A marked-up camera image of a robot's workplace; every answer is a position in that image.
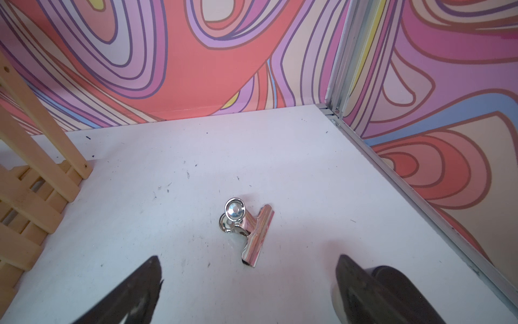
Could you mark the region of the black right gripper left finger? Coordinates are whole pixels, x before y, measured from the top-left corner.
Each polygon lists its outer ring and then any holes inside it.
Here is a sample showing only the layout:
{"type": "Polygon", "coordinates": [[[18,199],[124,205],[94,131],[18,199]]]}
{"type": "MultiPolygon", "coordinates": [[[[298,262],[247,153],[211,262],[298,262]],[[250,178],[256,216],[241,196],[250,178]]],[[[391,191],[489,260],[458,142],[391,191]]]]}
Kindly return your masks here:
{"type": "Polygon", "coordinates": [[[146,260],[76,323],[150,323],[159,301],[162,268],[158,256],[146,260]]]}

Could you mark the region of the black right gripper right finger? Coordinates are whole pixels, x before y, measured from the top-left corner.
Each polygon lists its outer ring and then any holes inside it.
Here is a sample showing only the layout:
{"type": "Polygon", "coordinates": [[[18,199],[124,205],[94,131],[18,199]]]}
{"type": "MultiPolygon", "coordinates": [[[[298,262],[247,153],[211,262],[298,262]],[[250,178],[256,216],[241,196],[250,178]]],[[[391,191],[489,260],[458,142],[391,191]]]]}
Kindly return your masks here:
{"type": "Polygon", "coordinates": [[[332,300],[342,323],[444,323],[411,280],[387,265],[364,269],[340,255],[332,300]]]}

